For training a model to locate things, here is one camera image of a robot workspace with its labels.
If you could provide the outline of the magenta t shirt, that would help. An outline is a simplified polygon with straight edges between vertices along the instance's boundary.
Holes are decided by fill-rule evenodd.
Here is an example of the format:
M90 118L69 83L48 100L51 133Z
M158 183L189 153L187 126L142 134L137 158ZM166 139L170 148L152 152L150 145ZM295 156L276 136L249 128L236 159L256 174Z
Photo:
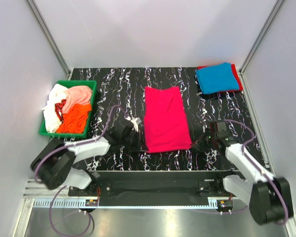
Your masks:
M178 87L145 88L145 142L149 153L188 150L192 141Z

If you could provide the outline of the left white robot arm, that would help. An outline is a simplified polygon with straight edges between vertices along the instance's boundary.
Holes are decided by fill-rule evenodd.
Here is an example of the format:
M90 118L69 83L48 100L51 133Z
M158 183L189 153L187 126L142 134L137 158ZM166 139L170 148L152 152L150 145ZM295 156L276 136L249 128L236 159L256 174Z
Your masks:
M103 136L76 142L64 143L61 139L52 139L33 160L30 168L35 178L40 179L49 190L67 185L90 196L97 189L94 175L73 168L73 165L90 157L112 155L121 148L139 151L141 122L140 118L133 118L121 133L112 127Z

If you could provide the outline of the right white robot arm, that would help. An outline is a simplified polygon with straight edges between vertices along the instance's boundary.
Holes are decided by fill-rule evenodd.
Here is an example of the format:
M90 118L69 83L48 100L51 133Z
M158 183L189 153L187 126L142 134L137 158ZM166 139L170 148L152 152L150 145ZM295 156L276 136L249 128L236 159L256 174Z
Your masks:
M218 175L208 189L199 187L198 192L238 197L249 208L253 220L259 225L286 224L294 216L288 180L276 177L247 151L246 146L255 138L254 132L241 123L240 126L248 130L251 137L240 143L227 127L230 122L233 120L212 121L210 128L192 144L192 148L199 152L209 152L211 149L218 151L238 168L240 174L226 171Z

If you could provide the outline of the orange t shirt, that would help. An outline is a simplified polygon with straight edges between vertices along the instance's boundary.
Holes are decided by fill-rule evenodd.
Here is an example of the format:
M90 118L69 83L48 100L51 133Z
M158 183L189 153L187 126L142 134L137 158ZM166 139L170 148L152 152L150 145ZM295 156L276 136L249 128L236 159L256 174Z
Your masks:
M75 104L67 114L64 114L64 122L56 130L56 133L82 134L87 124L91 104Z

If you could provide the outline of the dark red patterned garment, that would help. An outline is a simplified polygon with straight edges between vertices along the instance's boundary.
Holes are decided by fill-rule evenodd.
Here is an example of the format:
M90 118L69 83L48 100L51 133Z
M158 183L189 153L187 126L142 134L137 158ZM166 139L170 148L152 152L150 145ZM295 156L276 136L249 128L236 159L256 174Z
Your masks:
M65 106L66 101L66 99L62 99L61 102L55 104L55 113L61 123L64 122L63 107Z

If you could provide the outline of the aluminium frame rail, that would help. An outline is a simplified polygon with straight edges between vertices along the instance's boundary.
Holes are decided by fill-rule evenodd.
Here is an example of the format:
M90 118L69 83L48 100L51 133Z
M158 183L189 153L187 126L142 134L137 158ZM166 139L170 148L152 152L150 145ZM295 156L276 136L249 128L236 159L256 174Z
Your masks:
M100 193L104 197L110 197L117 193L135 192L135 193L191 193L210 196L227 196L234 194L236 196L244 195L250 197L253 191L263 191L269 188L271 193L276 190L282 196L291 193L290 185L285 178L275 178L272 182L262 182L261 180L252 184L247 180L241 179L238 175L228 175L224 178L216 177L214 179L191 180L191 179L113 179L99 177L94 178L91 185L80 190L72 186L62 185L54 190L49 190L41 181L28 181L24 197L47 197L56 194L61 188L68 189L70 197L93 197Z

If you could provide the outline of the green plastic bin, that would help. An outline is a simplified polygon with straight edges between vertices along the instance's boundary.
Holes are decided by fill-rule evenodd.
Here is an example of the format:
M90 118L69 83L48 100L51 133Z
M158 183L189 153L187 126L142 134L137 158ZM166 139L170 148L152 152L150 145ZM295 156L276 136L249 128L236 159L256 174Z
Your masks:
M94 80L59 80L42 108L39 134L49 137L85 138L97 93Z

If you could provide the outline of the light pink t shirt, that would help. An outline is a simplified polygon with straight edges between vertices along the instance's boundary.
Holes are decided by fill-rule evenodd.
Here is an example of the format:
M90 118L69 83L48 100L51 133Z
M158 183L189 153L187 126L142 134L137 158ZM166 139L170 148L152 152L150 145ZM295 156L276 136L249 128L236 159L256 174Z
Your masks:
M63 112L67 114L75 104L86 105L90 103L92 90L88 86L74 86L64 91L66 95L66 104Z

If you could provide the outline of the white t shirt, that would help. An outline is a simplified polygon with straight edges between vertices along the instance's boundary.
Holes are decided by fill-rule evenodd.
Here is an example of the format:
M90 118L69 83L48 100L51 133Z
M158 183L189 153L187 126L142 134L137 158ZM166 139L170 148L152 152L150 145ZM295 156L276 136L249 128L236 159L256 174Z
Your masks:
M54 85L49 92L46 106L42 108L43 116L45 119L45 128L48 133L55 133L61 126L61 122L55 113L55 104L61 102L62 99L66 99L64 91L67 90L65 86L60 84Z

